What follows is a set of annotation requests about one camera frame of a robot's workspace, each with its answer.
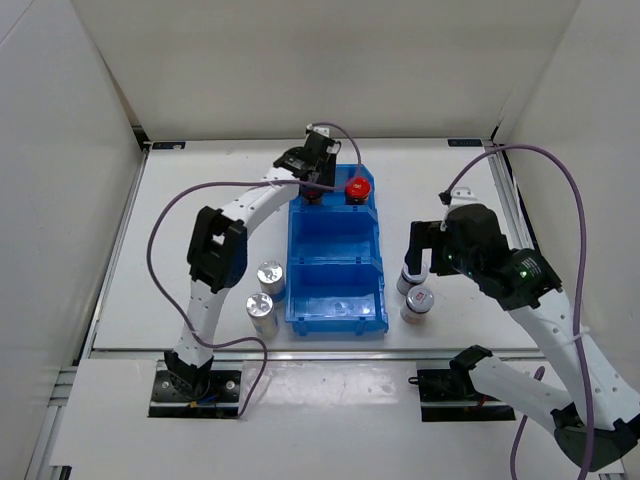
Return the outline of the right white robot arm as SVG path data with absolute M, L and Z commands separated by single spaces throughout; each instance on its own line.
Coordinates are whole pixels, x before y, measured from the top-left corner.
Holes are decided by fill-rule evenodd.
M 496 214 L 480 203 L 450 208 L 441 221 L 414 221 L 405 265 L 418 271 L 424 250 L 431 272 L 461 274 L 534 340 L 564 387 L 547 386 L 513 369 L 489 349 L 471 346 L 449 363 L 449 387 L 460 399 L 483 394 L 528 416 L 577 466 L 594 472 L 639 443 L 639 394 L 608 362 L 586 330 L 576 327 L 561 280 L 532 249 L 514 249 Z

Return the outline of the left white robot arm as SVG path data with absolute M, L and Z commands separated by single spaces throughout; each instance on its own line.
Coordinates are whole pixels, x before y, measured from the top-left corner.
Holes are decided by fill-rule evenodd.
M 304 144 L 285 151 L 261 181 L 221 208 L 198 212 L 187 249 L 189 303 L 179 310 L 184 327 L 164 354 L 170 380 L 186 399 L 209 395 L 213 338 L 226 296 L 247 270 L 250 236 L 301 188 L 320 194 L 332 188 L 339 148 L 328 127 L 308 126 Z

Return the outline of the white-lid dark jar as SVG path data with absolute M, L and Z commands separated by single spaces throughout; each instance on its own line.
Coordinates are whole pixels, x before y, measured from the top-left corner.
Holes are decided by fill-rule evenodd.
M 396 288 L 398 292 L 404 296 L 408 295 L 408 292 L 415 286 L 422 285 L 429 274 L 428 266 L 423 263 L 421 270 L 418 274 L 411 274 L 409 267 L 404 265 L 396 282 Z
M 400 310 L 401 318 L 409 324 L 423 323 L 434 304 L 435 297 L 431 289 L 423 285 L 414 286 L 407 292 Z

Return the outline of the red-lid sauce jar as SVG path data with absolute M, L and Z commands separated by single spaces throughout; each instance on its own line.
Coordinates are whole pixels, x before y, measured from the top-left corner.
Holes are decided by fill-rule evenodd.
M 345 203 L 347 205 L 365 205 L 372 192 L 372 186 L 365 177 L 352 178 L 344 189 Z
M 308 205 L 321 205 L 325 189 L 317 186 L 302 186 L 300 195 L 303 202 Z

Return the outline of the silver-top salt bottle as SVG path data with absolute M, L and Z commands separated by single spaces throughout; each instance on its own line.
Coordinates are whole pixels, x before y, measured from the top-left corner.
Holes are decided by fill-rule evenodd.
M 280 263 L 268 260 L 259 265 L 257 278 L 263 293 L 269 295 L 275 304 L 281 303 L 286 295 L 284 269 Z
M 273 338 L 279 331 L 277 312 L 272 298 L 263 293 L 252 294 L 246 301 L 246 312 L 256 332 Z

